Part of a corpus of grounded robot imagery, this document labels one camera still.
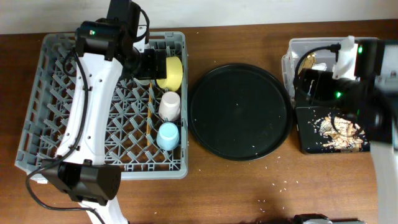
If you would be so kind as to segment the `yellow bowl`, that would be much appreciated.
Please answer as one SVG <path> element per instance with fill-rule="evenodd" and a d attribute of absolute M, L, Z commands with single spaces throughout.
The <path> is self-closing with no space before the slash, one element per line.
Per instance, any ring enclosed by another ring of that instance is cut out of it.
<path fill-rule="evenodd" d="M 169 91 L 177 91 L 183 78 L 183 65 L 178 57 L 167 57 L 165 61 L 166 65 L 166 78 L 157 79 L 157 85 L 162 89 L 168 89 Z"/>

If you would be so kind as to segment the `brown foil wrapper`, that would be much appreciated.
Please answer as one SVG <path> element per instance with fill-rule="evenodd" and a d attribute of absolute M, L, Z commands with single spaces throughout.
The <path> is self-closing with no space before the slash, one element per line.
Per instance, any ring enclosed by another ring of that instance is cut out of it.
<path fill-rule="evenodd" d="M 316 62 L 316 54 L 315 53 L 311 53 L 310 55 L 308 55 L 303 62 L 301 63 L 301 65 L 299 66 L 299 70 L 301 71 L 302 69 L 311 69 L 312 65 Z"/>

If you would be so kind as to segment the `pink plastic cup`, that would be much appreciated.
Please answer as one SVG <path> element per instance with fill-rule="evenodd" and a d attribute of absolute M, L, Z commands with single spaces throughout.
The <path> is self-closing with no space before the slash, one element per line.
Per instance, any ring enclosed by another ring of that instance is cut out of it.
<path fill-rule="evenodd" d="M 181 99 L 174 91 L 165 92 L 159 105 L 159 116 L 163 120 L 175 121 L 180 117 Z"/>

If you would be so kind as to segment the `food scraps pile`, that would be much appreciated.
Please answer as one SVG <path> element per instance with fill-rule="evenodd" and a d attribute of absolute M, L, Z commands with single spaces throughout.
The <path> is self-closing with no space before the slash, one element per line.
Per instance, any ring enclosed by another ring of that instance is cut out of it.
<path fill-rule="evenodd" d="M 311 154 L 368 152 L 370 142 L 358 124 L 338 117 L 337 111 L 313 110 L 313 117 L 307 122 L 310 125 L 309 146 L 305 146 Z"/>

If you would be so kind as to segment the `wooden chopstick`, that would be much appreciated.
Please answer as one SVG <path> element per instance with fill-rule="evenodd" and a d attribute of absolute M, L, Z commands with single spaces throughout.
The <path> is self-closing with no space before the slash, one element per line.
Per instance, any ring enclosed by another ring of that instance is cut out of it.
<path fill-rule="evenodd" d="M 151 112 L 149 106 L 150 106 L 151 104 L 152 104 L 152 97 L 151 97 L 151 95 L 150 95 L 150 93 L 149 93 L 149 101 L 148 101 L 148 104 L 147 104 L 147 105 L 148 105 L 147 124 L 146 124 L 147 147 L 149 147 L 149 146 L 151 145 L 150 140 L 149 140 L 149 136 L 150 136 L 150 133 L 151 133 L 151 128 L 150 128 L 149 121 L 150 121 L 151 116 L 152 116 L 152 112 Z"/>

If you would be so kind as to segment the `light blue plastic cup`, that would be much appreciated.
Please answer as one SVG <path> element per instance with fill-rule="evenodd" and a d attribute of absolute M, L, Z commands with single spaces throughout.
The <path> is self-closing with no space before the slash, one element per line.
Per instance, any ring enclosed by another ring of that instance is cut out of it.
<path fill-rule="evenodd" d="M 159 128 L 156 143 L 160 149 L 172 151 L 178 146 L 179 139 L 180 135 L 177 125 L 171 122 L 166 122 Z"/>

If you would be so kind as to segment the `white round plate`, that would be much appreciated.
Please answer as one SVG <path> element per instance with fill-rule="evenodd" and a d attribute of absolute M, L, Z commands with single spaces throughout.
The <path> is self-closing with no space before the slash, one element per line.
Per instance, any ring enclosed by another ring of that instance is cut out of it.
<path fill-rule="evenodd" d="M 150 80 L 138 80 L 138 79 L 134 79 L 137 83 L 139 83 L 140 85 L 149 85 L 150 84 Z"/>

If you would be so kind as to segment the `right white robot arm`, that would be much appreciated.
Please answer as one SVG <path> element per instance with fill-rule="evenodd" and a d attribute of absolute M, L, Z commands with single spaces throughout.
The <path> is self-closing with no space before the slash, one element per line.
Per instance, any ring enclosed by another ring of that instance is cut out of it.
<path fill-rule="evenodd" d="M 335 55 L 333 72 L 305 68 L 309 55 Z M 309 103 L 336 108 L 331 116 L 352 122 L 353 138 L 364 132 L 377 179 L 378 221 L 397 223 L 397 41 L 348 36 L 305 52 L 294 68 L 295 95 Z"/>

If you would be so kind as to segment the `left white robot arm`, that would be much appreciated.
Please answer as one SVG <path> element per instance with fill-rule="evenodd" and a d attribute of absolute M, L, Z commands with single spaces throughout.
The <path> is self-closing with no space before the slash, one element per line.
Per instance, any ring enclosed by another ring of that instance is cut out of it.
<path fill-rule="evenodd" d="M 106 164 L 105 132 L 120 78 L 163 79 L 166 55 L 149 47 L 146 18 L 131 0 L 112 0 L 107 16 L 85 21 L 75 32 L 69 55 L 77 64 L 72 107 L 53 159 L 37 170 L 54 187 L 78 202 L 93 223 L 126 223 L 117 192 L 121 168 Z"/>

